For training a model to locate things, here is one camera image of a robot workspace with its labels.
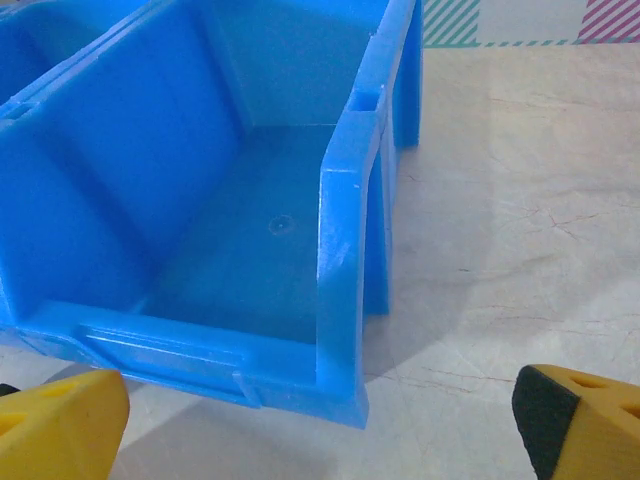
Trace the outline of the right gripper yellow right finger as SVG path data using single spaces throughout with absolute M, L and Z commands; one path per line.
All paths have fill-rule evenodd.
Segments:
M 537 480 L 640 480 L 640 385 L 526 365 L 512 411 Z

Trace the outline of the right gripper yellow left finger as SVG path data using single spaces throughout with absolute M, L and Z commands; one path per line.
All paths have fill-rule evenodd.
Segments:
M 129 412 L 116 370 L 25 390 L 0 383 L 0 480 L 108 480 Z

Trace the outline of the blue plastic storage bin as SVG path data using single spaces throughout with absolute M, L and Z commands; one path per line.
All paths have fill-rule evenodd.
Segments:
M 0 345 L 364 427 L 421 0 L 149 0 L 0 106 Z
M 18 0 L 0 6 L 0 106 L 149 0 Z

